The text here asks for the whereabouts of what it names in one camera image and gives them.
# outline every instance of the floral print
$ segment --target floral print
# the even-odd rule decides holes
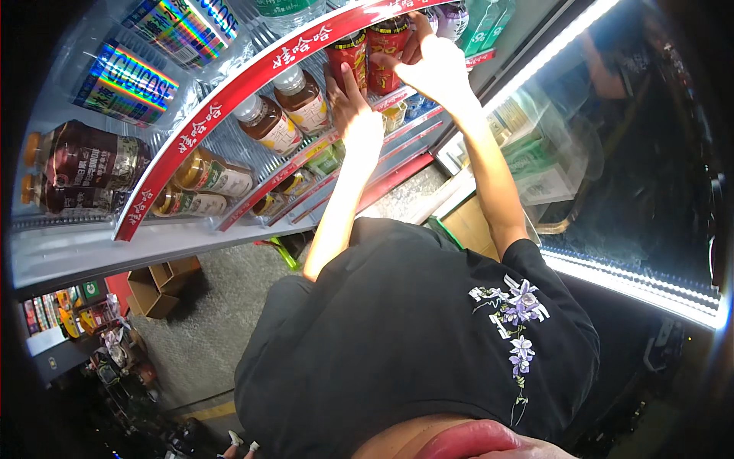
[[[505,284],[509,287],[509,294],[502,292],[501,289],[487,289],[482,286],[474,287],[469,291],[469,296],[477,303],[485,300],[472,311],[476,313],[484,306],[492,306],[494,311],[490,312],[489,317],[492,323],[497,327],[497,331],[502,339],[510,339],[515,335],[515,339],[510,340],[513,348],[509,351],[511,354],[508,360],[512,364],[512,379],[520,388],[520,393],[515,397],[515,403],[510,411],[510,426],[517,426],[525,414],[528,404],[528,397],[523,396],[525,388],[525,374],[530,372],[530,363],[533,361],[535,351],[533,350],[533,342],[526,339],[523,331],[527,330],[526,323],[532,320],[542,322],[550,318],[548,310],[545,308],[538,298],[533,294],[538,288],[530,284],[527,279],[523,279],[522,283],[515,282],[508,275],[504,277]],[[522,405],[522,411],[516,413],[516,408]]]

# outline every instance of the yellow floor line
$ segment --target yellow floor line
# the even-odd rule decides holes
[[[223,405],[218,405],[213,408],[207,408],[205,410],[194,411],[193,413],[182,414],[176,416],[174,419],[177,422],[183,422],[188,418],[196,418],[200,421],[205,421],[211,418],[219,418],[221,416],[227,416],[228,414],[234,414],[234,402],[227,402]]]

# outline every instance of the white bottle cap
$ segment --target white bottle cap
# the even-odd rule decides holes
[[[260,110],[262,109],[263,101],[257,94],[252,94],[250,97],[244,99],[241,104],[234,107],[232,110],[233,115],[240,121],[254,120]]]
[[[293,64],[291,67],[286,68],[280,72],[275,78],[273,78],[273,85],[278,88],[282,93],[290,95],[296,89],[303,89],[303,71],[298,64]]]

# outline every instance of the green bottle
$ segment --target green bottle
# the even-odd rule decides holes
[[[487,49],[492,48],[497,37],[500,36],[500,33],[502,33],[509,20],[512,19],[512,15],[515,14],[515,0],[499,0],[497,5],[499,5],[499,10],[502,12],[502,15],[490,31],[487,39],[479,48],[480,51],[486,51]]]
[[[467,26],[457,45],[464,51],[466,57],[479,53],[487,41],[503,10],[499,7],[500,0],[468,0],[469,25]]]

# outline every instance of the cardboard box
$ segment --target cardboard box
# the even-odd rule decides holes
[[[126,298],[130,311],[136,316],[165,318],[178,304],[178,298],[173,295],[179,293],[191,274],[200,268],[194,256],[130,271],[128,285],[132,295]]]
[[[441,218],[440,222],[463,248],[499,261],[497,248],[490,236],[490,227],[484,219],[476,195]]]

